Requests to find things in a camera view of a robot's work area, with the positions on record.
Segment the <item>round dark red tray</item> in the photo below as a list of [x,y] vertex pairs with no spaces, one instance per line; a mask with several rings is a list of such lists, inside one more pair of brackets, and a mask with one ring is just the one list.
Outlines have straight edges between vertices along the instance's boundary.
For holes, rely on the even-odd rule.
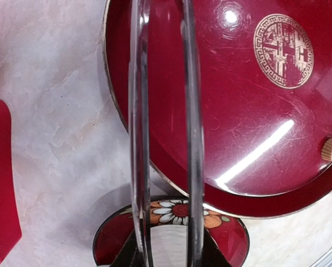
[[[187,194],[182,1],[150,1],[150,163]],[[194,1],[205,202],[291,214],[332,191],[332,1]],[[131,1],[107,1],[104,58],[128,129]]]

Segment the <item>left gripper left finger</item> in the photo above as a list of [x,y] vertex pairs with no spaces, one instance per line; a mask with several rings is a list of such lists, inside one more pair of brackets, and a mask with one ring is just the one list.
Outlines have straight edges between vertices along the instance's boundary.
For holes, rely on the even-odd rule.
[[115,267],[142,267],[144,262],[139,253],[133,230],[114,260]]

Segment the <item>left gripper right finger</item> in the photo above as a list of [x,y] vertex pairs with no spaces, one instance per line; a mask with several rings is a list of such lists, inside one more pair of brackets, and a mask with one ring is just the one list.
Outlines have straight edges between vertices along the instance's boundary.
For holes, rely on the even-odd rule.
[[202,267],[230,267],[208,230],[204,231]]

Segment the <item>metal serving tongs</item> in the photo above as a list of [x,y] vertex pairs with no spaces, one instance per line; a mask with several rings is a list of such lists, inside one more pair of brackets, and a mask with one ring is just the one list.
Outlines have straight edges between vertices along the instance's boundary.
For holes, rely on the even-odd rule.
[[[148,27],[150,1],[132,1],[130,19],[130,62],[128,76],[128,133],[130,136],[131,205],[138,266],[153,266],[150,241]],[[185,60],[185,100],[188,138],[189,219],[187,266],[202,263],[204,139],[201,88],[192,1],[182,2],[180,30]]]

